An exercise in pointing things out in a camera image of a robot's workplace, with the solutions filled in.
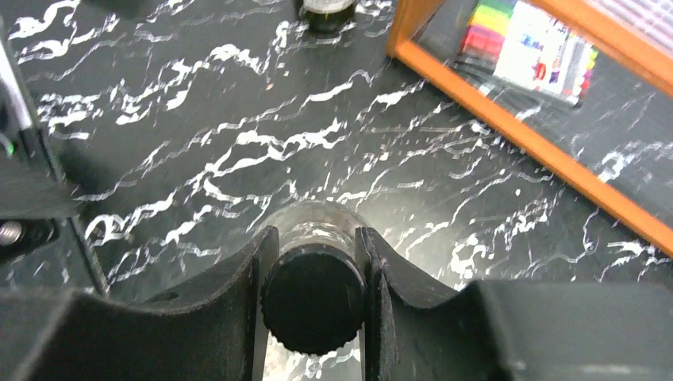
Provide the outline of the marker pen pack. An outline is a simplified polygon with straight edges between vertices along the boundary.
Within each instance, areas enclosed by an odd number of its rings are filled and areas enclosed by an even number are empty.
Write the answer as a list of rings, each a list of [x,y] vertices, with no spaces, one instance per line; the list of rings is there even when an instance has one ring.
[[[591,42],[525,1],[479,1],[453,67],[531,98],[579,108],[597,55]]]

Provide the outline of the clear glass bottle black cap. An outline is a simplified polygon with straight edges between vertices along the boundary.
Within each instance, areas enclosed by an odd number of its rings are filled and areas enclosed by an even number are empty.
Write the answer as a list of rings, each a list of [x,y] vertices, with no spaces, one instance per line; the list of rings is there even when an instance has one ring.
[[[364,271],[355,232],[366,225],[335,202],[295,202],[261,224],[279,233],[279,254],[261,290],[269,330],[265,380],[360,380]]]

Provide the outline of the orange wooden shelf rack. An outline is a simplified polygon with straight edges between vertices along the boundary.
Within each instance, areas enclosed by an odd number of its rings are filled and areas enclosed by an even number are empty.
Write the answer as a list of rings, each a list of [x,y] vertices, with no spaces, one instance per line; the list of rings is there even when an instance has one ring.
[[[399,1],[386,52],[427,79],[478,119],[549,170],[638,236],[672,256],[672,229],[556,147],[551,141],[488,99],[453,70],[412,41],[438,8],[438,1]]]

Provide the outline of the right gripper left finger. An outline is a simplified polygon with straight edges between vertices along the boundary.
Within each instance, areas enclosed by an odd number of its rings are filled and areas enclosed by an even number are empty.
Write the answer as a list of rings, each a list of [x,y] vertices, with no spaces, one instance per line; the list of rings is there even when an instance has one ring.
[[[142,303],[68,289],[1,292],[4,380],[260,380],[267,227],[236,254]]]

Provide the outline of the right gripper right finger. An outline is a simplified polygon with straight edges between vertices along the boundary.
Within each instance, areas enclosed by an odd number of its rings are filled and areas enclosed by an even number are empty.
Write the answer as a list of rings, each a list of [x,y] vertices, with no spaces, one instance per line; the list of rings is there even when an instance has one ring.
[[[672,293],[651,283],[481,280],[455,291],[372,228],[366,380],[669,380]]]

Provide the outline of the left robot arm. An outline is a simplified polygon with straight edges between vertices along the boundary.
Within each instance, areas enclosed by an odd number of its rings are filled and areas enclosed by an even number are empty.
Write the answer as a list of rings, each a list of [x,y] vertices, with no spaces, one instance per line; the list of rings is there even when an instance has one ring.
[[[2,287],[75,287],[108,294],[109,282],[87,243],[79,212],[2,31]]]

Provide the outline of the brown wine bottle silver cap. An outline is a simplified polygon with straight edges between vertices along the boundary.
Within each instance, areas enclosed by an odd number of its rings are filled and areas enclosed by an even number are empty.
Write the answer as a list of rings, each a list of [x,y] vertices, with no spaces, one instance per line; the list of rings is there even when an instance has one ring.
[[[309,30],[336,33],[354,17],[356,0],[296,0],[294,8]]]

